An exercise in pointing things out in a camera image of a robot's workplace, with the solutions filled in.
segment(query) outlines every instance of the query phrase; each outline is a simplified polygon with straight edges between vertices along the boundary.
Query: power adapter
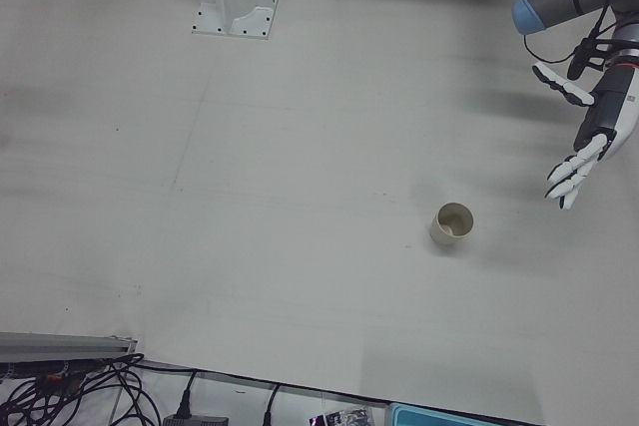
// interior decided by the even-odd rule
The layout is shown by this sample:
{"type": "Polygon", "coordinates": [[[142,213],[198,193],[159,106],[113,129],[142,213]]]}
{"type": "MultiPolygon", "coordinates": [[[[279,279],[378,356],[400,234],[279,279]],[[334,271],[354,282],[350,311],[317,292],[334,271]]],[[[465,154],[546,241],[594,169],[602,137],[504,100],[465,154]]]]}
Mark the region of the power adapter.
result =
{"type": "Polygon", "coordinates": [[[162,426],[229,426],[229,418],[217,416],[191,416],[188,419],[168,416],[162,421],[162,426]]]}

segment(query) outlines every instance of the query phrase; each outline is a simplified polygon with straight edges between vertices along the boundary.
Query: blue container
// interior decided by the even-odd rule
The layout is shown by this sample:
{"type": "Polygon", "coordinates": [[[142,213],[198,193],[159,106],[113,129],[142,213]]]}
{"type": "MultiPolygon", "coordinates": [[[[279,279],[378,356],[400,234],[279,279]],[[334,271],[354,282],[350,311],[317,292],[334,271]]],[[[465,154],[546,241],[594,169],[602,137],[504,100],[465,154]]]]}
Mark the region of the blue container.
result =
{"type": "Polygon", "coordinates": [[[386,410],[386,426],[495,426],[494,423],[392,403],[386,410]]]}

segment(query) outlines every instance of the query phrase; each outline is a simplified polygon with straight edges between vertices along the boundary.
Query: paper cup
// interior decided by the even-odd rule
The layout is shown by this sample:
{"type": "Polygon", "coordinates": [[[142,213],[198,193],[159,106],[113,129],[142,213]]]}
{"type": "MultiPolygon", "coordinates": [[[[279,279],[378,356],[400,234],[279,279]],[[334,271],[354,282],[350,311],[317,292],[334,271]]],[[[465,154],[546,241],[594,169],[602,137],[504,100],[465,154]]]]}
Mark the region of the paper cup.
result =
{"type": "Polygon", "coordinates": [[[470,210],[462,204],[446,204],[439,209],[430,226],[430,237],[439,244],[453,244],[466,238],[474,220],[470,210]]]}

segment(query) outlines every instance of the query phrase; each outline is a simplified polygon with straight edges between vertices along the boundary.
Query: table surface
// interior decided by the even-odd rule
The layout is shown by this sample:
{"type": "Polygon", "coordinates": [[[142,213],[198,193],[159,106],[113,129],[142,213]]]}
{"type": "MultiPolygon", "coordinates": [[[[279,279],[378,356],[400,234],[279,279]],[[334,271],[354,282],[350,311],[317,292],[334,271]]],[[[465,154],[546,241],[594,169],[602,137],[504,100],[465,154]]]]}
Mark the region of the table surface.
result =
{"type": "Polygon", "coordinates": [[[512,1],[280,0],[258,41],[192,34],[197,0],[0,0],[0,330],[635,424],[639,139],[573,211],[543,199],[583,111],[531,74],[512,1]],[[476,227],[442,249],[450,201],[476,227]]]}

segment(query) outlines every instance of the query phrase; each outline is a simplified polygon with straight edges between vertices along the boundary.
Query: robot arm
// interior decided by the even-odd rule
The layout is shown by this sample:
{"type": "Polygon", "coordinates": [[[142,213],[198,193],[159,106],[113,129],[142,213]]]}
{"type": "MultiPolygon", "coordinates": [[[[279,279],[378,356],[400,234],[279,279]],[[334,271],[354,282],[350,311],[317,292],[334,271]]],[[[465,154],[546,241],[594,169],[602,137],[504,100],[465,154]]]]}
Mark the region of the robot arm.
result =
{"type": "Polygon", "coordinates": [[[572,85],[542,63],[533,67],[540,81],[562,93],[568,102],[588,109],[573,144],[575,155],[556,166],[548,176],[551,188],[546,196],[559,199],[564,210],[572,207],[582,182],[594,166],[621,148],[639,120],[639,0],[518,0],[512,9],[517,30],[527,35],[608,6],[617,19],[612,40],[598,40],[598,23],[594,34],[575,49],[568,69],[568,78],[576,80],[586,67],[602,71],[607,68],[591,93],[572,85]],[[597,49],[601,45],[607,49],[597,49]],[[594,64],[592,58],[603,62],[594,64]]]}

